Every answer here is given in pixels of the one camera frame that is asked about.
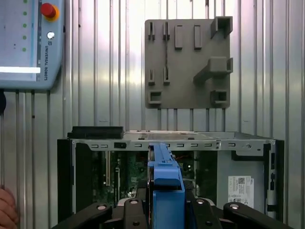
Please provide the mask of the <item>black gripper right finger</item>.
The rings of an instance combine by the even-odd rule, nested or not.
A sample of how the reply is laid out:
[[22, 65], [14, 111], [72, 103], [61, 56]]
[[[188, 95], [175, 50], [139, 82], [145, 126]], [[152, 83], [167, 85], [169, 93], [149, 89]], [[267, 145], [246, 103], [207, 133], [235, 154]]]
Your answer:
[[222, 209], [209, 199], [195, 197], [191, 181], [185, 181], [186, 229], [286, 229], [287, 225], [245, 204], [229, 202]]

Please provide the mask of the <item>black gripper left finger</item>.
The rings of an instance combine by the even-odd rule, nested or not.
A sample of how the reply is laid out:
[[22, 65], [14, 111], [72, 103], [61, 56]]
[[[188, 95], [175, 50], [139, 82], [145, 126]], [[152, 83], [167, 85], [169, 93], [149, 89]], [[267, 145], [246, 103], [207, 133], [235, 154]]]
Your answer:
[[54, 226], [54, 229], [148, 229], [152, 187], [140, 185], [136, 197], [112, 207], [93, 203]]

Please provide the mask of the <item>person's right hand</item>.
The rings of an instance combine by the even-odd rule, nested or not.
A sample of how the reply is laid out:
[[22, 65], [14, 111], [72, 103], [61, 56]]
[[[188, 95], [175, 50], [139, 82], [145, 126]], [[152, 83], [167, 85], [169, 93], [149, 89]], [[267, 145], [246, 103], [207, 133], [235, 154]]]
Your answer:
[[13, 194], [4, 187], [0, 187], [0, 228], [17, 229], [19, 215]]

